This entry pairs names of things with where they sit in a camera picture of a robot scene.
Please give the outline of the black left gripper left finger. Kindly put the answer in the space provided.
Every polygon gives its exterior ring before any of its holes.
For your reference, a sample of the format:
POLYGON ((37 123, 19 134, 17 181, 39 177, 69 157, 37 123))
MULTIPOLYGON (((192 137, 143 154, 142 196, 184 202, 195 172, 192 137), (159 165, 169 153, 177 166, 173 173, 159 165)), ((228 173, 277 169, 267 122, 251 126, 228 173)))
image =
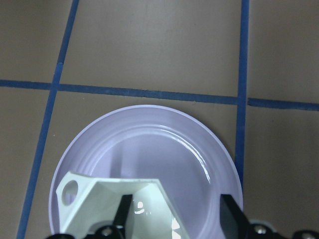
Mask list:
POLYGON ((127 194, 121 197, 117 212, 115 214, 113 225, 116 228, 124 228, 130 211, 133 195, 127 194))

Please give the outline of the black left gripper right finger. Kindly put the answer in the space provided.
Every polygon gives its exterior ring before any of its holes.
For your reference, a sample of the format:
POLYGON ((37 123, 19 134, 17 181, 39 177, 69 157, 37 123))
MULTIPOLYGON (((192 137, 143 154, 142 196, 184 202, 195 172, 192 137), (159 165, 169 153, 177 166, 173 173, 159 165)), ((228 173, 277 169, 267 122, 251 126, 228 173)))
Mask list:
POLYGON ((226 239, 245 239, 250 223, 230 194, 220 195, 220 226, 226 239))

